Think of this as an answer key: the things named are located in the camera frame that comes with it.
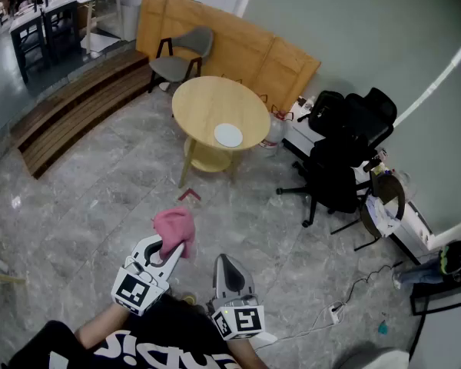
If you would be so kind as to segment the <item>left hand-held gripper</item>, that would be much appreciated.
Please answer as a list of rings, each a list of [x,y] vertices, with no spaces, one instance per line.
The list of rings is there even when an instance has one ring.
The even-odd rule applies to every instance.
[[[142,316],[168,291],[167,280],[184,251],[184,243],[167,254],[162,254],[161,248],[162,238],[158,234],[143,238],[135,245],[131,257],[119,268],[111,289],[114,303]]]

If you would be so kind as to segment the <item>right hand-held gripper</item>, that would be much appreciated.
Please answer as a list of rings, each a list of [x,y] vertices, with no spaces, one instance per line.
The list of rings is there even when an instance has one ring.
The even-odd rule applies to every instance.
[[[214,264],[215,298],[207,303],[224,341],[249,339],[265,331],[264,306],[258,304],[252,274],[235,258],[220,254]],[[228,298],[236,293],[240,297]]]

